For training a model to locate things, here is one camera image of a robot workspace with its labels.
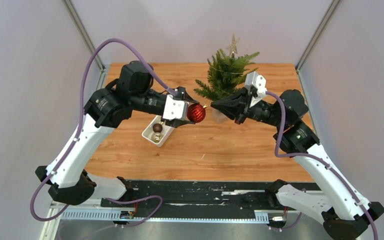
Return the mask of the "red glitter ball ornament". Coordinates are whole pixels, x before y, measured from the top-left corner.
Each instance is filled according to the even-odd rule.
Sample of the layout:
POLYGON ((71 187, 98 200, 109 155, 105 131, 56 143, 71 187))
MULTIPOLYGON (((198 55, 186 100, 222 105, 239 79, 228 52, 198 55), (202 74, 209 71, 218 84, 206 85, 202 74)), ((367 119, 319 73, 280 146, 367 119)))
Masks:
POLYGON ((189 105, 186 112, 187 119, 193 123, 202 122, 207 115, 206 108, 206 105, 199 103, 189 105))

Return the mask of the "dark brown ball ornament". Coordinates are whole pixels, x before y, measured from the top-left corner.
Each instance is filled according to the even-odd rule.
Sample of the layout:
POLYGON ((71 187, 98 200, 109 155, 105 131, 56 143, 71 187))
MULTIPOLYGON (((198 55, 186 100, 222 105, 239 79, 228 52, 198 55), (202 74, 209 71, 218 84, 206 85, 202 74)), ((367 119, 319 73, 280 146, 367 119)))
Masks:
POLYGON ((155 123, 152 125, 152 130, 154 133, 161 133, 164 127, 161 123, 155 123))

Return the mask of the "small green christmas tree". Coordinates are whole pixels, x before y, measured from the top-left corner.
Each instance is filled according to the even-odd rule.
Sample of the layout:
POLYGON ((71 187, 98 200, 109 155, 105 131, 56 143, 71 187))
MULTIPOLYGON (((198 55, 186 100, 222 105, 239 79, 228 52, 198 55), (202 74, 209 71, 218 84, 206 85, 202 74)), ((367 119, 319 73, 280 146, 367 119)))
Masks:
POLYGON ((209 101, 217 101, 229 97, 240 90, 246 80, 246 74, 257 69, 249 68, 260 52, 237 56, 227 54, 221 48, 211 58, 207 59, 207 82, 195 80, 197 87, 193 90, 198 96, 209 101))

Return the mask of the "silver star ornament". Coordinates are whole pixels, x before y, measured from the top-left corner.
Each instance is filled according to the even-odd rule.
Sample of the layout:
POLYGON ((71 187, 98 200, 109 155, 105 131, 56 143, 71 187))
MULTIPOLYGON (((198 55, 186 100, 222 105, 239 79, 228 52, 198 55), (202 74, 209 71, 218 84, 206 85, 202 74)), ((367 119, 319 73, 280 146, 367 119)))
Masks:
POLYGON ((236 38, 235 34, 232 34, 231 42, 228 46, 225 47, 225 49, 228 51, 228 54, 230 57, 238 53, 237 45, 240 41, 240 37, 236 38))

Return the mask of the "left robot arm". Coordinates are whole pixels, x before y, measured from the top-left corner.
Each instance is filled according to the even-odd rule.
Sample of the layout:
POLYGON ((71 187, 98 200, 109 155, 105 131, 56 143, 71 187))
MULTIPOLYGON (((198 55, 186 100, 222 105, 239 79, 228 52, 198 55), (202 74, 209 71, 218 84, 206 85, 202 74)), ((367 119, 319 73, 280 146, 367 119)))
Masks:
POLYGON ((72 139, 57 158, 36 169, 37 177, 49 185, 54 201, 73 206, 89 199, 114 199, 121 207, 132 203, 133 193, 126 180, 93 175, 85 166, 100 144, 134 111, 160 116, 168 127, 190 123, 188 108, 196 101, 181 86, 172 94, 153 90, 152 69, 138 60, 125 64, 117 79, 91 95, 72 139))

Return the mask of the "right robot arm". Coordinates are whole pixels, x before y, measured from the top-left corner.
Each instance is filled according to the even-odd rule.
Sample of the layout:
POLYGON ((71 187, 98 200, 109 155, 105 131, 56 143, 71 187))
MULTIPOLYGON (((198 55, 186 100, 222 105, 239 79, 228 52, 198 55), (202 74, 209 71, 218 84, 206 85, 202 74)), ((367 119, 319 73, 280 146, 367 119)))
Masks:
POLYGON ((375 221, 384 213, 381 203, 360 194, 329 158, 315 132, 303 122, 308 106, 301 92, 284 91, 275 103, 258 99, 246 88, 211 103, 211 107, 242 124, 246 119, 276 127, 274 154, 301 165, 323 192, 315 196, 276 180, 266 189, 265 201, 272 209, 293 208, 320 223, 334 240, 355 240, 367 229, 379 238, 375 221))

